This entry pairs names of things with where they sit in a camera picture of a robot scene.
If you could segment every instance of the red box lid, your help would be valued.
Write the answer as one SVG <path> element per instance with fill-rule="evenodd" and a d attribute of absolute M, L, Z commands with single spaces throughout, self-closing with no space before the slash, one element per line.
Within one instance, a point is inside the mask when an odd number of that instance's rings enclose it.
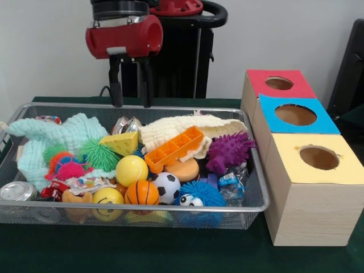
<path fill-rule="evenodd" d="M 257 97 L 263 94 L 279 98 L 317 98 L 299 70 L 248 70 L 247 74 Z"/>

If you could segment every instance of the pink spiky ball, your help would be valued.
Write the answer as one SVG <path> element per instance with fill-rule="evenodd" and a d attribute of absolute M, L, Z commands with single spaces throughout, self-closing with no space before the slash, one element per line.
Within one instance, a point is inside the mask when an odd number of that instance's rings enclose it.
<path fill-rule="evenodd" d="M 58 179 L 61 181 L 66 181 L 70 178 L 79 178 L 82 176 L 85 176 L 87 173 L 92 172 L 93 168 L 88 168 L 87 171 L 84 169 L 85 164 L 80 164 L 78 162 L 74 162 L 71 160 L 70 162 L 66 163 L 59 163 L 60 167 L 57 171 L 57 173 L 53 176 L 47 175 L 45 178 L 48 180 Z"/>

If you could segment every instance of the yellow toy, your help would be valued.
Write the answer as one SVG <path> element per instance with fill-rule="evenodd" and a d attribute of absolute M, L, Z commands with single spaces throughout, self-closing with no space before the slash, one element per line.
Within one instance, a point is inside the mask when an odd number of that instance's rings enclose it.
<path fill-rule="evenodd" d="M 99 144 L 109 146 L 114 152 L 122 156 L 131 155 L 138 149 L 138 133 L 123 133 L 103 137 Z"/>
<path fill-rule="evenodd" d="M 147 163 L 136 155 L 128 155 L 119 161 L 116 166 L 116 178 L 124 187 L 139 180 L 147 180 Z"/>
<path fill-rule="evenodd" d="M 113 188 L 103 188 L 93 195 L 93 202 L 96 204 L 124 204 L 121 193 Z M 119 209 L 93 209 L 93 215 L 103 222 L 116 220 L 122 213 Z"/>

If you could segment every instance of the basketball toy ball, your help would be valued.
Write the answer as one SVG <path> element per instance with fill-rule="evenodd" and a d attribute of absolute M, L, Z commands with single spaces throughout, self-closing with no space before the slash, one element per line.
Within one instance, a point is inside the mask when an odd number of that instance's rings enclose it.
<path fill-rule="evenodd" d="M 152 182 L 139 180 L 132 183 L 125 193 L 125 203 L 133 205 L 157 205 L 159 192 Z"/>

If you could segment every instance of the wooden box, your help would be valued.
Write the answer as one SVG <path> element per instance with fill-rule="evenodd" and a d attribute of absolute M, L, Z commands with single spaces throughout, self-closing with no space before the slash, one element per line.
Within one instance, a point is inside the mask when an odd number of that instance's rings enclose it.
<path fill-rule="evenodd" d="M 300 71 L 248 70 L 241 109 L 247 113 L 251 124 L 261 94 L 281 98 L 316 98 Z"/>
<path fill-rule="evenodd" d="M 364 208 L 364 168 L 340 135 L 272 134 L 265 211 L 275 246 L 345 246 Z"/>
<path fill-rule="evenodd" d="M 265 164 L 271 132 L 338 134 L 340 132 L 316 98 L 273 98 L 260 95 L 253 120 L 259 156 Z"/>

